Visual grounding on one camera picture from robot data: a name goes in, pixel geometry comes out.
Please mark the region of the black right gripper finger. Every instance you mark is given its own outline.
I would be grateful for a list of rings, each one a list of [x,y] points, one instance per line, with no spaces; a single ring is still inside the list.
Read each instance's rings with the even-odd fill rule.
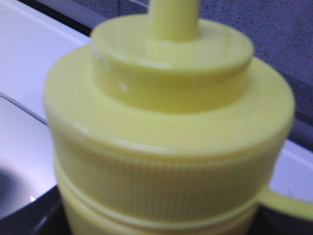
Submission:
[[[70,235],[61,197],[53,187],[34,202],[0,220],[2,235]]]

